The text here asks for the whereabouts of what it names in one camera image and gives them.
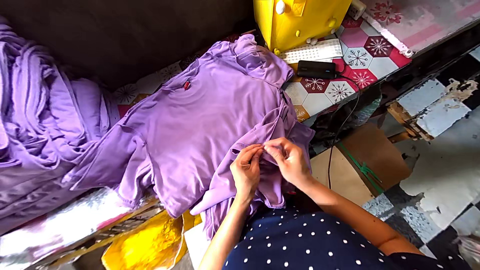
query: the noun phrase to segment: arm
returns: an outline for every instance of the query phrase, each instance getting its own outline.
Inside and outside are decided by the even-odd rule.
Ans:
[[[228,254],[240,238],[240,233],[250,209],[258,182],[260,181],[259,158],[263,147],[260,145],[248,146],[230,165],[237,194],[217,233],[207,248],[199,270],[222,269]]]
[[[279,138],[266,142],[265,150],[275,159],[287,181],[308,195],[323,211],[350,225],[385,254],[422,254],[388,224],[316,181],[298,146],[285,138]]]

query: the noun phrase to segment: navy polka dot shirt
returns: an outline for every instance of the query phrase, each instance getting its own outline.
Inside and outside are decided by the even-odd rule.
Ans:
[[[324,212],[271,209],[247,222],[223,269],[434,270],[470,269],[460,257],[449,265],[412,253],[385,255],[360,233]]]

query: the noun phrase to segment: electrical outlet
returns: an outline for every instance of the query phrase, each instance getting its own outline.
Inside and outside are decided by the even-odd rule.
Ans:
[[[352,0],[352,4],[348,8],[347,14],[350,15],[354,20],[358,20],[363,14],[367,5],[362,3],[360,0]]]

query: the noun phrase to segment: person's left hand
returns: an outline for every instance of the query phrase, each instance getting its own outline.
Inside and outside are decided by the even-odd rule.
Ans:
[[[237,194],[235,199],[250,202],[255,195],[260,181],[260,167],[258,161],[263,153],[263,146],[250,145],[240,151],[237,158],[230,165]]]

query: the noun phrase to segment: black cable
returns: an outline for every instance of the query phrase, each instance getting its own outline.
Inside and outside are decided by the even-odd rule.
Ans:
[[[345,72],[346,69],[347,69],[347,63],[344,62],[344,63],[343,63],[343,70],[342,70],[342,72],[338,72],[338,73],[337,73],[337,76],[341,76],[341,75],[343,74],[343,72]]]
[[[358,103],[359,103],[359,100],[360,100],[360,87],[358,86],[358,84],[356,82],[354,82],[352,79],[348,78],[348,77],[345,77],[343,75],[341,75],[343,72],[345,71],[345,68],[343,69],[343,71],[341,73],[338,73],[337,74],[337,77],[341,77],[341,78],[344,78],[344,79],[347,79],[351,82],[353,82],[353,84],[355,84],[355,86],[357,87],[357,90],[358,90],[358,95],[357,95],[357,102],[355,102],[355,105],[353,106],[352,108],[352,111],[350,112],[350,114],[348,114],[348,116],[345,118],[345,120],[343,121],[343,123],[340,125],[340,127],[338,128],[336,134],[335,134],[335,137],[333,138],[333,141],[332,141],[332,145],[330,146],[330,157],[328,158],[328,188],[329,189],[332,189],[332,181],[330,180],[330,165],[332,164],[332,153],[333,153],[333,146],[335,144],[335,141],[338,137],[338,134],[340,133],[340,131],[342,130],[342,127],[343,125],[345,125],[345,123],[347,122],[347,120],[350,118],[350,116],[353,114],[353,111],[356,109]]]

